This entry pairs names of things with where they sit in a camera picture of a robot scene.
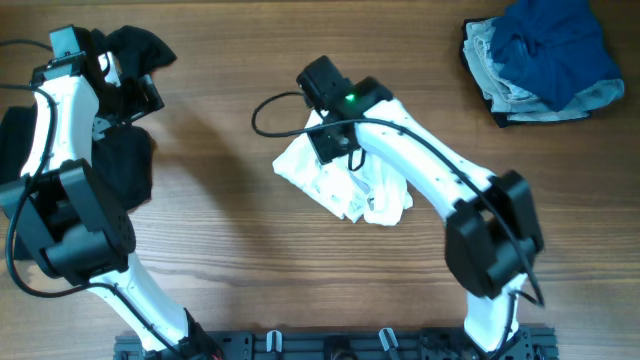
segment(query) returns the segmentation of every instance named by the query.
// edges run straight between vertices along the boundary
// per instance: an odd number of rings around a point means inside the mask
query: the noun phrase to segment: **white towel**
[[[318,114],[311,112],[306,127],[320,123]],[[359,165],[360,154],[353,154],[354,166]],[[393,226],[403,210],[413,206],[407,180],[382,159],[367,153],[364,166],[356,172],[348,169],[347,156],[322,166],[306,134],[293,140],[273,162],[273,170],[335,216],[354,223],[364,215],[369,223]]]

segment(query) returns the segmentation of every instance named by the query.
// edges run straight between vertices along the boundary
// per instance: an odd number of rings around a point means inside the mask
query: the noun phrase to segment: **wire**
[[[513,324],[513,320],[516,317],[516,300],[518,296],[515,291],[509,293],[509,309],[507,310],[507,324],[504,327],[504,332],[502,333],[502,337],[500,338],[500,342],[496,349],[492,351],[489,355],[491,359],[497,359],[502,355],[502,351],[504,347],[507,345],[509,340],[509,333],[511,333],[511,325]]]
[[[367,159],[367,151],[365,149],[361,149],[360,164],[354,168],[353,167],[353,151],[350,152],[349,153],[349,164],[347,165],[347,167],[349,168],[349,171],[356,172],[356,171],[362,169],[362,167],[364,166],[364,161],[366,159]]]
[[[6,40],[6,41],[0,41],[0,46],[7,46],[7,45],[33,45],[33,46],[37,46],[40,48],[43,48],[45,50],[49,50],[49,51],[53,51],[53,48],[47,44],[43,44],[39,41],[35,41],[35,40],[28,40],[28,39],[13,39],[13,40]]]
[[[507,324],[507,326],[505,327],[505,334],[503,334],[503,339],[500,342],[500,346],[498,347],[498,349],[496,351],[494,351],[494,353],[502,351],[502,347],[504,345],[506,345],[507,341],[506,339],[509,336],[509,332],[511,331],[511,324],[513,323],[513,319],[515,319],[515,300],[517,298],[517,295],[520,295],[522,297],[524,297],[527,301],[529,301],[530,303],[532,303],[533,305],[539,306],[544,308],[544,296],[542,294],[542,290],[540,289],[540,284],[538,283],[538,278],[536,277],[535,273],[533,272],[533,269],[531,268],[531,264],[529,263],[529,259],[527,259],[527,256],[525,255],[524,251],[522,250],[522,247],[520,246],[520,243],[518,242],[515,234],[513,233],[513,231],[511,231],[511,228],[509,227],[509,225],[506,223],[506,221],[502,218],[502,216],[498,213],[498,211],[495,209],[495,207],[491,204],[491,202],[489,202],[489,200],[486,198],[486,196],[484,195],[484,193],[478,189],[478,187],[471,182],[471,180],[469,180],[469,178],[467,177],[467,174],[465,174],[463,171],[461,171],[457,166],[455,166],[455,164],[453,164],[446,156],[444,156],[438,149],[436,149],[433,145],[431,145],[428,141],[426,141],[425,139],[423,139],[420,135],[414,133],[413,131],[411,131],[410,129],[398,125],[396,123],[393,123],[391,121],[386,121],[386,120],[380,120],[380,119],[367,119],[367,118],[363,118],[363,119],[350,119],[350,120],[340,120],[340,121],[335,121],[332,123],[327,123],[327,124],[321,124],[321,125],[316,125],[316,126],[312,126],[309,128],[305,128],[305,129],[298,129],[298,130],[292,130],[292,131],[285,131],[285,132],[279,132],[279,133],[269,133],[269,132],[265,132],[262,131],[260,129],[258,129],[257,127],[257,116],[258,113],[260,112],[260,110],[262,110],[262,108],[264,108],[267,104],[280,99],[282,97],[285,96],[293,96],[293,95],[298,95],[298,96],[303,96],[305,97],[305,94],[299,91],[287,91],[275,96],[272,96],[270,98],[268,98],[267,100],[263,101],[260,105],[258,105],[258,107],[253,111],[253,116],[251,117],[251,126],[253,127],[253,130],[261,136],[265,136],[265,137],[269,137],[269,138],[282,138],[282,137],[289,137],[289,136],[296,136],[296,135],[301,135],[301,134],[308,134],[308,133],[312,133],[312,132],[317,132],[317,131],[322,131],[324,129],[333,127],[333,126],[342,126],[342,125],[351,125],[351,124],[357,124],[357,123],[368,123],[368,124],[378,124],[378,125],[383,125],[383,126],[387,126],[390,127],[394,130],[398,130],[401,133],[404,133],[406,135],[408,135],[409,137],[411,137],[413,140],[417,141],[419,144],[421,144],[422,146],[426,147],[429,151],[431,151],[431,153],[433,153],[433,155],[435,155],[440,161],[442,161],[443,164],[445,164],[453,174],[455,174],[465,185],[467,185],[469,187],[469,189],[471,189],[471,191],[473,191],[476,196],[478,197],[478,199],[480,200],[480,202],[485,206],[485,208],[493,214],[494,218],[496,219],[496,221],[498,222],[498,225],[502,228],[502,230],[504,231],[505,235],[507,236],[509,242],[511,243],[511,245],[513,246],[513,248],[515,249],[516,253],[518,254],[518,258],[520,260],[520,263],[522,264],[522,267],[524,268],[525,272],[527,273],[527,276],[529,277],[529,281],[531,282],[531,287],[533,288],[533,291],[536,295],[536,297],[534,298],[533,296],[524,293],[520,290],[515,290],[509,293],[509,296],[511,298],[511,303],[513,306],[513,311],[510,311],[510,314],[508,314],[509,316],[507,316],[507,320],[509,321],[509,323]],[[324,117],[322,116],[322,114],[316,109],[316,112],[318,113],[318,115],[320,115],[321,118],[324,119]]]
[[[151,335],[153,335],[162,345],[164,345],[167,349],[169,349],[169,351],[171,351],[174,355],[178,356],[179,358],[184,358],[184,356],[182,356],[182,354],[174,346],[172,346],[166,339],[164,339],[155,330],[154,326],[150,324],[142,316],[142,314],[140,314],[140,312],[131,304],[131,302],[129,302],[129,300],[126,297],[124,297],[124,295],[122,295],[122,293],[118,291],[118,289],[113,285],[104,284],[104,283],[89,283],[89,284],[79,285],[71,289],[58,291],[58,292],[43,292],[43,291],[32,289],[31,287],[29,287],[29,285],[27,285],[24,282],[24,280],[22,280],[22,278],[18,274],[18,270],[16,268],[16,264],[13,258],[13,243],[15,240],[16,227],[18,224],[20,213],[22,212],[22,209],[27,201],[27,198],[35,190],[35,185],[38,183],[38,178],[42,175],[42,172],[44,171],[44,168],[47,165],[48,159],[51,157],[51,150],[53,148],[53,141],[55,138],[55,130],[56,130],[56,122],[57,122],[57,112],[56,112],[57,107],[53,97],[51,97],[51,95],[49,95],[47,92],[37,87],[31,87],[26,85],[0,84],[0,89],[37,92],[38,94],[45,97],[45,99],[47,100],[47,104],[49,105],[49,111],[50,111],[49,130],[47,132],[47,138],[45,140],[45,146],[42,152],[42,157],[40,158],[40,165],[38,165],[38,168],[33,173],[31,178],[28,179],[25,189],[20,194],[20,197],[18,199],[18,204],[16,206],[16,210],[11,216],[11,220],[9,221],[9,228],[7,229],[5,258],[7,261],[8,273],[11,276],[11,279],[13,280],[13,282],[18,286],[18,288],[20,288],[25,293],[31,296],[45,298],[45,299],[60,298],[60,297],[75,294],[90,288],[107,289],[111,291],[111,293],[114,296],[116,296],[120,301],[122,301],[122,303],[133,314],[133,316],[135,316],[135,318],[147,329],[147,331],[149,331],[149,333],[151,333]]]

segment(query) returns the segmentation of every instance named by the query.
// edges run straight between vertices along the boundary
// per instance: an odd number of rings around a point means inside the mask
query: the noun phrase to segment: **black mounting rail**
[[[346,340],[357,360],[559,360],[555,331],[547,327],[520,326],[502,354],[488,355],[473,347],[462,328],[429,328],[395,332],[397,348],[385,351],[377,332],[285,333],[282,352],[267,351],[267,334],[209,332],[222,347],[223,360],[331,360],[327,343]],[[140,339],[117,337],[114,360],[144,359]],[[352,359],[339,356],[340,359]]]

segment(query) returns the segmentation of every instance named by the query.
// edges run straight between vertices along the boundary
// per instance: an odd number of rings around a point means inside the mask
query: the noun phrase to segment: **folded clothes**
[[[493,21],[490,52],[502,79],[561,111],[600,80],[619,79],[587,0],[518,0]]]
[[[586,118],[591,110],[607,106],[624,95],[622,80],[600,80],[575,94],[561,111],[553,111],[544,99],[500,77],[502,65],[494,61],[491,53],[494,20],[466,23],[462,56],[483,98],[490,103],[489,110],[493,114],[505,114],[507,122],[503,121],[502,125]]]

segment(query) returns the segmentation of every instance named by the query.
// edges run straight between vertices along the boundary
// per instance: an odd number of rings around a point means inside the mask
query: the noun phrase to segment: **wood grain surface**
[[[157,149],[152,200],[131,218],[143,263],[205,328],[417,329],[464,319],[442,223],[414,189],[398,226],[353,225],[273,174],[291,139],[255,135],[251,112],[295,89],[302,68],[326,54],[354,80],[377,77],[464,157],[529,180],[546,236],[535,270],[548,306],[523,304],[522,322],[555,326],[563,360],[639,358],[639,2],[593,3],[626,81],[622,101],[583,122],[508,129],[491,120],[458,59],[463,19],[499,15],[505,0],[98,3],[0,7],[0,38],[130,24],[177,53],[154,74],[166,108],[137,122]],[[0,81],[26,83],[47,59],[0,48]],[[0,96],[0,113],[33,103]],[[299,99],[283,100],[262,126],[298,128],[307,116]],[[2,217],[2,246],[6,226]],[[33,264],[20,270],[32,286],[65,286]],[[130,333],[92,294],[26,296],[0,263],[0,359],[109,359],[114,336]]]

